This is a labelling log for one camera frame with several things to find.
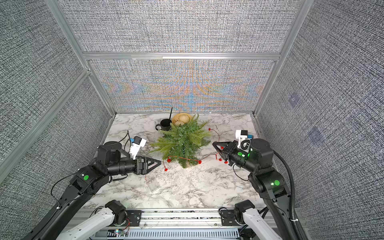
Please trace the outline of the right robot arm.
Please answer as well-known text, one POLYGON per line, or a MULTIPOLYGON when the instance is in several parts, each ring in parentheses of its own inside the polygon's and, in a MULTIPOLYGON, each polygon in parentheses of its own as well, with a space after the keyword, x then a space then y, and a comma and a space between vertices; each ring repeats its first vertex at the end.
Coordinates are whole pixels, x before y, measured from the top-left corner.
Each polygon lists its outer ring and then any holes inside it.
POLYGON ((252 187, 272 214, 278 228, 275 232, 250 201, 235 205, 238 223, 250 227, 261 240, 306 240, 308 237, 295 211, 295 184, 292 174, 287 183, 273 167, 277 155, 263 139, 252 139, 249 151, 238 148, 238 142, 213 142, 213 147, 232 166, 249 171, 252 187))

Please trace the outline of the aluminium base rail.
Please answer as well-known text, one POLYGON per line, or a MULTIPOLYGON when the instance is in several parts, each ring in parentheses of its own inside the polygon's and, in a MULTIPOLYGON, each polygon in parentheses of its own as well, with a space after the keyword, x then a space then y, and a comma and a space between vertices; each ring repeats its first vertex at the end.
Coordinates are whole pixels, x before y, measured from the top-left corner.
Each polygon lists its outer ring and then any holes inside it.
POLYGON ((121 225, 110 225, 91 240, 296 240, 288 217, 273 220, 266 208, 247 210, 128 210, 121 225))

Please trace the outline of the red string lights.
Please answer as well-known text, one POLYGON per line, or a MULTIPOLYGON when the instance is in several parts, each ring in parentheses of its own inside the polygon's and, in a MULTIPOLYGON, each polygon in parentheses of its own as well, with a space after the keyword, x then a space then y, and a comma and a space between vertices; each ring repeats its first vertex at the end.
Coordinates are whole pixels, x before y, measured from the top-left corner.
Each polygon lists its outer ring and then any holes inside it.
POLYGON ((154 143, 155 151, 163 154, 166 163, 177 162, 184 169, 201 165, 208 158, 215 158, 224 163, 225 160, 218 153, 199 155, 202 148, 212 143, 209 140, 212 133, 217 135, 218 140, 221 139, 220 132, 212 128, 206 130, 175 128, 163 132, 163 136, 154 143))

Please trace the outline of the black ceramic mug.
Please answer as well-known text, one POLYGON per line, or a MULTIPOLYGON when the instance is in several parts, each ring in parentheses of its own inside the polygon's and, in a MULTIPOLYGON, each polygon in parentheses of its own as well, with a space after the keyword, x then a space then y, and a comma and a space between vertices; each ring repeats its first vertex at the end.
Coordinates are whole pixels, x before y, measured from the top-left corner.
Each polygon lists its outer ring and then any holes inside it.
POLYGON ((163 119, 159 124, 155 126, 156 131, 169 131, 171 129, 172 121, 170 119, 163 119))

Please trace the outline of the small green christmas tree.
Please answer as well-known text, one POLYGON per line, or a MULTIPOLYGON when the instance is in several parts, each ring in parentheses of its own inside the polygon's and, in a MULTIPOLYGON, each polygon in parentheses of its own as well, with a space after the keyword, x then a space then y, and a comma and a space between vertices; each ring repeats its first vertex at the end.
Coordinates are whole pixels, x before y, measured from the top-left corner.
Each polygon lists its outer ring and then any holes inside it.
POLYGON ((199 115, 183 125, 171 124, 169 131, 161 130, 162 136, 151 143, 152 152, 160 153, 167 163, 179 163, 182 168, 200 165, 202 159, 198 158, 198 153, 210 143, 211 134, 206 125, 199 115))

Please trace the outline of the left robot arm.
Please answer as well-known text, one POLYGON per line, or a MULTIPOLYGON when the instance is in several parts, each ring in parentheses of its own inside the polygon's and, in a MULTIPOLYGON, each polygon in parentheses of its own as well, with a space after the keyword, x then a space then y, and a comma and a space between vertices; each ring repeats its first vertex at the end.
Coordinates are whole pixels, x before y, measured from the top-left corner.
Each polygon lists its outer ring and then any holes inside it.
POLYGON ((146 175, 162 164, 149 157, 130 156, 121 143, 110 141, 98 147, 97 156, 80 168, 69 181, 63 195, 25 240, 55 240, 78 210, 116 175, 146 175))

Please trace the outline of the clear battery box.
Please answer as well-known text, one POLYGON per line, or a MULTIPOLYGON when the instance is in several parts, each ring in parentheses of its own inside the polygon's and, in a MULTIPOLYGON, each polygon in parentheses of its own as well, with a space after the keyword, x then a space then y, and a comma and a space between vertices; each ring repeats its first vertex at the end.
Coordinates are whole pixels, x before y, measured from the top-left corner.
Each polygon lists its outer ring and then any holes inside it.
POLYGON ((146 179, 146 183, 148 185, 149 190, 152 193, 154 193, 155 191, 157 191, 160 188, 159 182, 154 178, 146 179))

